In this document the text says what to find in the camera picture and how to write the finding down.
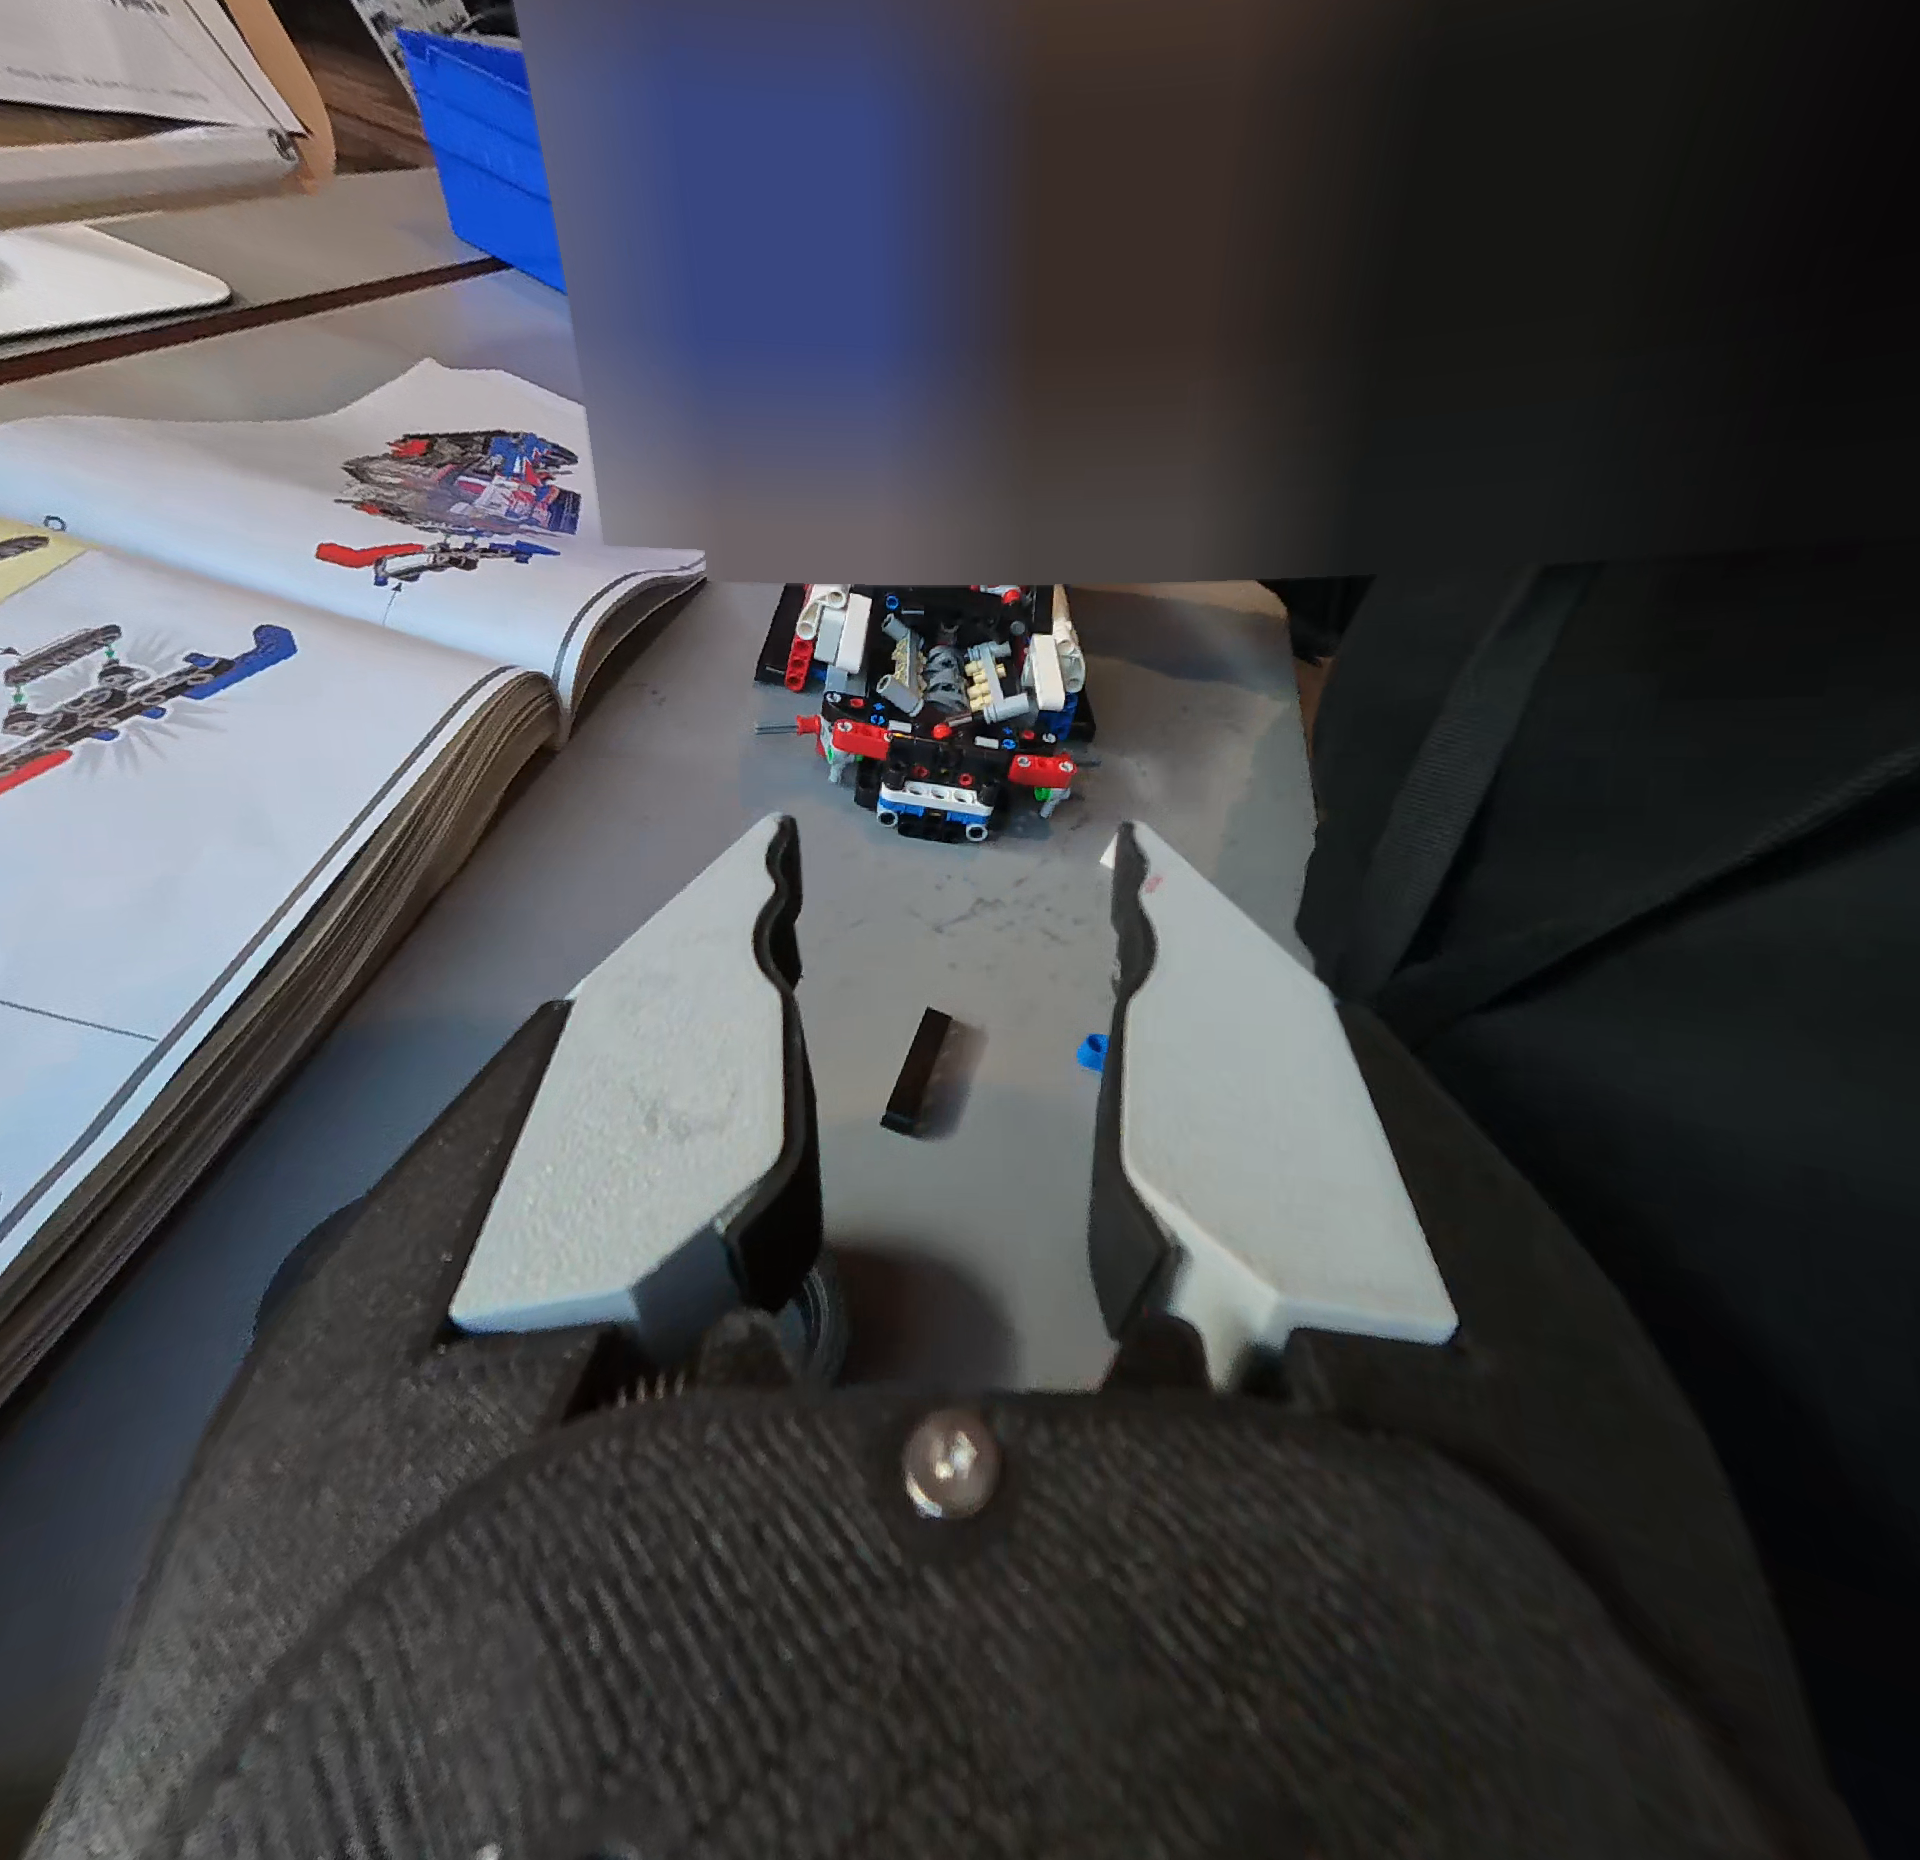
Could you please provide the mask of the toy brick race car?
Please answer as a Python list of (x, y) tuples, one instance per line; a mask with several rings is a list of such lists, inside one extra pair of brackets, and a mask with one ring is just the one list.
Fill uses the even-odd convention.
[(753, 668), (779, 711), (753, 732), (809, 744), (902, 839), (988, 844), (1075, 794), (1087, 672), (1059, 582), (787, 584)]

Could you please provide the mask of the black straight beam piece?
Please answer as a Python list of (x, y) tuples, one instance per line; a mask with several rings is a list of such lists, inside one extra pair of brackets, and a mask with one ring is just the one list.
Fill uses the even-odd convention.
[(923, 1007), (879, 1112), (879, 1125), (900, 1136), (923, 1130), (946, 1057), (953, 1020), (946, 1010)]

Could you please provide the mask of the instruction booklet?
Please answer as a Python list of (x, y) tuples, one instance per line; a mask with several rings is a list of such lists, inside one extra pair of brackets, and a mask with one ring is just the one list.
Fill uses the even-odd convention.
[(578, 399), (435, 360), (13, 418), (2, 475), (9, 1406), (706, 554), (608, 537)]

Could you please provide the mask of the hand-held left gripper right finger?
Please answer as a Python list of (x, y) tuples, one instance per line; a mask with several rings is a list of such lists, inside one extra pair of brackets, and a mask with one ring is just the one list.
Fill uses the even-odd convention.
[(1445, 1345), (1457, 1309), (1332, 994), (1152, 826), (1117, 826), (1087, 1268), (1112, 1341), (1183, 1321), (1212, 1386), (1299, 1331)]

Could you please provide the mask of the blue plastic bin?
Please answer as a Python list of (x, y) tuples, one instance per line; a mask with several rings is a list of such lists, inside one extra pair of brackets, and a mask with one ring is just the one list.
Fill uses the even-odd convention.
[(523, 51), (513, 38), (396, 32), (451, 233), (566, 290)]

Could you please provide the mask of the black rubber toy tire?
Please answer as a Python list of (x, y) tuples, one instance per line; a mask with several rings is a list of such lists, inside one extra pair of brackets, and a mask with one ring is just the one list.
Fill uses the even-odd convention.
[(848, 1291), (830, 1248), (819, 1248), (797, 1290), (774, 1314), (779, 1351), (791, 1375), (809, 1387), (841, 1382), (852, 1344)]

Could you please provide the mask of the person's black-clothed body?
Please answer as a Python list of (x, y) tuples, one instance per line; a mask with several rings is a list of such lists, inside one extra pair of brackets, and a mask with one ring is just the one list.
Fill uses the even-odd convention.
[(1268, 580), (1297, 936), (1687, 1391), (1838, 1790), (1916, 1856), (1916, 537)]

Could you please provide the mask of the printed brick instruction sheet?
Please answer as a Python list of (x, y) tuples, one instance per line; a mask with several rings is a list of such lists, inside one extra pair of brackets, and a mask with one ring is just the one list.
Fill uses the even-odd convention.
[(219, 0), (2, 0), (2, 98), (301, 131)]

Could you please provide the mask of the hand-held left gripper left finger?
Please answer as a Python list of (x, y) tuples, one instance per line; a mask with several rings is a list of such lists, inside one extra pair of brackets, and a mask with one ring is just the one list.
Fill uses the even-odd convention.
[(757, 817), (566, 996), (448, 1321), (702, 1336), (779, 1316), (823, 1234), (800, 827)]

